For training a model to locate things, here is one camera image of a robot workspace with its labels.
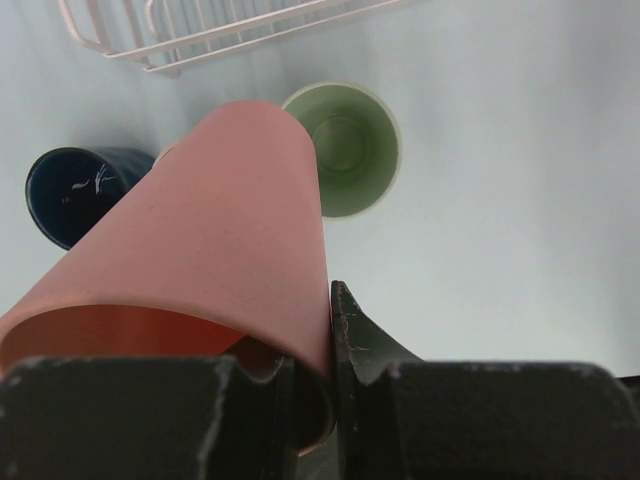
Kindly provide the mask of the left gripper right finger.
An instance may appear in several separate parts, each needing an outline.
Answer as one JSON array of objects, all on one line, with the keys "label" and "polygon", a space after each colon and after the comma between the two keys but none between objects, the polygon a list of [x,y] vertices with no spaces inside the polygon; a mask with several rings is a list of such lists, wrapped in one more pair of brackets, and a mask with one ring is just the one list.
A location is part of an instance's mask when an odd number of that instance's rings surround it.
[{"label": "left gripper right finger", "polygon": [[331,285],[343,479],[635,479],[639,381],[581,362],[425,361]]}]

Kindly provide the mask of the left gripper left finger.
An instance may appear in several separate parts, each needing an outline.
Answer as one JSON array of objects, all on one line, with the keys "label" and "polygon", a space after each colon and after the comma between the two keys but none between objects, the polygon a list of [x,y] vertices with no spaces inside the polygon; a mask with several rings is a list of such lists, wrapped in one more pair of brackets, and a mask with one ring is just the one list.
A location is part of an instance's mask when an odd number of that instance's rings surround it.
[{"label": "left gripper left finger", "polygon": [[5,479],[291,479],[294,366],[35,357],[1,383]]}]

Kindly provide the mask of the salmon pink plastic cup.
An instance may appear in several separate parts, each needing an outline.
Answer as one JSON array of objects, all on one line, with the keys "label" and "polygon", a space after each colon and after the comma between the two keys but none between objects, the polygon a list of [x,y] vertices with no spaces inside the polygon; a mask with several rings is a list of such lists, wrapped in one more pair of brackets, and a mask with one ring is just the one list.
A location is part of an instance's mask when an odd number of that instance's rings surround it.
[{"label": "salmon pink plastic cup", "polygon": [[1,367],[34,356],[219,355],[301,363],[308,452],[334,425],[316,158],[282,108],[241,100],[160,158],[1,319]]}]

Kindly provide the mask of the dark blue ceramic mug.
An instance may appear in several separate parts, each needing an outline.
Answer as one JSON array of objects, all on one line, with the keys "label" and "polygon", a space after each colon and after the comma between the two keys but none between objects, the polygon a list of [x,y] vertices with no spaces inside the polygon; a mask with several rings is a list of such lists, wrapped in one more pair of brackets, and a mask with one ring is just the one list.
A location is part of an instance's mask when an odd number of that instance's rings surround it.
[{"label": "dark blue ceramic mug", "polygon": [[43,153],[25,182],[29,214],[43,235],[69,250],[152,168],[127,147],[60,147]]}]

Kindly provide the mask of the green plastic cup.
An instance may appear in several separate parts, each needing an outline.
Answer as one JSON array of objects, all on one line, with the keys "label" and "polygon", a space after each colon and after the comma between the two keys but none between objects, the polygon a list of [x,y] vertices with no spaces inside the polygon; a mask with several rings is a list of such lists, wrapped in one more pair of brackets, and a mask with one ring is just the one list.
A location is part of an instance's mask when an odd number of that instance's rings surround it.
[{"label": "green plastic cup", "polygon": [[354,83],[319,82],[293,93],[282,108],[314,145],[324,217],[359,215],[388,194],[402,142],[392,111],[378,95]]}]

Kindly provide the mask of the beige plastic cup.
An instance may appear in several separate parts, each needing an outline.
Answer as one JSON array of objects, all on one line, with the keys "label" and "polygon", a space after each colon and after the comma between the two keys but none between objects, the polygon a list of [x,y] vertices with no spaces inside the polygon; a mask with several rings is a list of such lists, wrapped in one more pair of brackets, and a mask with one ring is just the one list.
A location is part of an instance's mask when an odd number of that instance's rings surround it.
[{"label": "beige plastic cup", "polygon": [[152,168],[154,168],[175,146],[177,142],[174,142],[162,150],[155,158]]}]

